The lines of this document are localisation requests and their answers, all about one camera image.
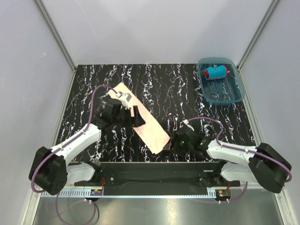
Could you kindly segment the pink towel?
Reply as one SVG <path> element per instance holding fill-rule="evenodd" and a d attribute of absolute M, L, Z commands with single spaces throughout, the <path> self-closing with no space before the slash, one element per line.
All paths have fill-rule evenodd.
<path fill-rule="evenodd" d="M 139 135 L 139 137 L 143 140 L 145 145 L 153 154 L 160 153 L 170 140 L 169 135 L 164 131 L 162 126 L 154 118 L 150 111 L 137 98 L 136 94 L 131 92 L 125 84 L 119 83 L 113 88 L 113 90 L 108 91 L 108 95 L 111 98 L 117 99 L 116 94 L 119 91 L 122 93 L 129 93 L 132 96 L 131 100 L 129 101 L 129 106 L 138 106 L 140 115 L 145 120 L 145 125 L 142 125 L 141 127 L 135 127 L 134 131 Z"/>

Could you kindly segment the red blue patterned towel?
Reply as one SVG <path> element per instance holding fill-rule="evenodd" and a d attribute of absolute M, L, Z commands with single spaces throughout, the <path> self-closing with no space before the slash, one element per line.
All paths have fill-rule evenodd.
<path fill-rule="evenodd" d="M 204 77 L 206 80 L 219 80 L 227 77 L 229 71 L 225 65 L 218 67 L 210 67 L 204 70 Z"/>

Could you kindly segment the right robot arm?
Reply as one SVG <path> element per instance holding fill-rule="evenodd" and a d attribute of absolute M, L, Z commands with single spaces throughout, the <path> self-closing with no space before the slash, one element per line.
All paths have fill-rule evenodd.
<path fill-rule="evenodd" d="M 229 181 L 248 181 L 280 193 L 292 178 L 292 166 L 269 144 L 256 147 L 220 142 L 196 133 L 190 125 L 174 131 L 164 150 L 179 156 L 190 152 L 200 158 L 220 160 L 221 169 L 213 173 L 214 183 L 219 186 Z"/>

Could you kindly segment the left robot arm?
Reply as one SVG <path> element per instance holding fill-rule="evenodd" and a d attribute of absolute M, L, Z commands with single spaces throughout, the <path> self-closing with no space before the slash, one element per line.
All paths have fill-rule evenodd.
<path fill-rule="evenodd" d="M 130 106 L 125 100 L 110 98 L 99 113 L 76 134 L 51 147 L 37 150 L 29 173 L 31 189 L 58 194 L 65 186 L 86 181 L 95 186 L 101 181 L 99 166 L 95 163 L 71 165 L 71 161 L 91 144 L 101 140 L 102 133 L 116 125 L 138 128 L 145 125 L 141 106 Z"/>

